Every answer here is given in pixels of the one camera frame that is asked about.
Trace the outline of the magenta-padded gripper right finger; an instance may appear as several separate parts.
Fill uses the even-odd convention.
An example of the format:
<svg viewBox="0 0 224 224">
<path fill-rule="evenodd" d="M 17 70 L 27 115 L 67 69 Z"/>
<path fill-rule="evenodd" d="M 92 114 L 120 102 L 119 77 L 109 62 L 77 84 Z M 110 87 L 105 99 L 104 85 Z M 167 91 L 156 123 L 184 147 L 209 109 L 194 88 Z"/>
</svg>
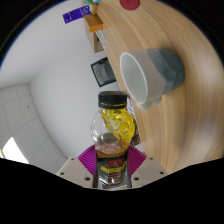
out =
<svg viewBox="0 0 224 224">
<path fill-rule="evenodd" d="M 167 176 L 167 172 L 153 158 L 130 146 L 127 162 L 127 187 L 140 188 Z"/>
</svg>

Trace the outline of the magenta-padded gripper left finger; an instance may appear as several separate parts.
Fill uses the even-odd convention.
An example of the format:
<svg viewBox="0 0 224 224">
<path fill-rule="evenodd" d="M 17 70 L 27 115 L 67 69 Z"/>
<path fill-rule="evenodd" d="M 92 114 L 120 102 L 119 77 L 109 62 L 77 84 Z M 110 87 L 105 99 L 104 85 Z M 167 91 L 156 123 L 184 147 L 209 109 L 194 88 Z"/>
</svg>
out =
<svg viewBox="0 0 224 224">
<path fill-rule="evenodd" d="M 70 157 L 57 172 L 57 176 L 81 187 L 93 188 L 96 163 L 95 146 L 90 146 L 78 157 Z"/>
</svg>

